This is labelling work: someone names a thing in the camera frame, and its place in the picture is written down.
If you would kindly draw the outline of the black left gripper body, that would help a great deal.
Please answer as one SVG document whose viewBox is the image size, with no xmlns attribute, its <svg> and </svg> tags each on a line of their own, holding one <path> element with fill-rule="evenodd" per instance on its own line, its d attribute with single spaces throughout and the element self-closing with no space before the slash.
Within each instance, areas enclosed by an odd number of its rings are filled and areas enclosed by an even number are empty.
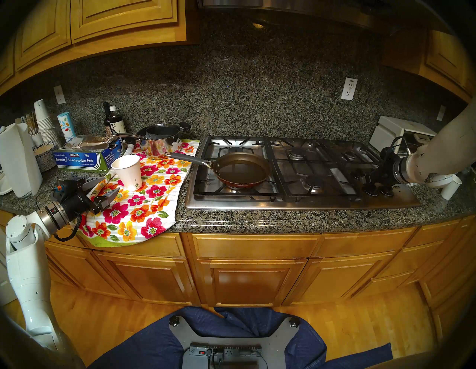
<svg viewBox="0 0 476 369">
<path fill-rule="evenodd" d="M 97 202 L 90 200 L 84 193 L 75 193 L 61 203 L 63 212 L 67 218 L 77 218 L 84 212 L 100 213 L 100 206 Z"/>
</svg>

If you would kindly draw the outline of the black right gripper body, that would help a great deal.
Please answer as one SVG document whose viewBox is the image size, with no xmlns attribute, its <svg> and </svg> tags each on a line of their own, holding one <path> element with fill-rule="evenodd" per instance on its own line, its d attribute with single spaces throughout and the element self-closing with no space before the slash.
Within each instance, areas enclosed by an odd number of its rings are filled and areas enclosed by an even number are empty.
<svg viewBox="0 0 476 369">
<path fill-rule="evenodd" d="M 400 157 L 395 154 L 394 149 L 382 149 L 380 152 L 381 161 L 372 173 L 372 182 L 385 186 L 393 186 L 399 183 L 395 177 L 394 166 L 399 163 Z"/>
</svg>

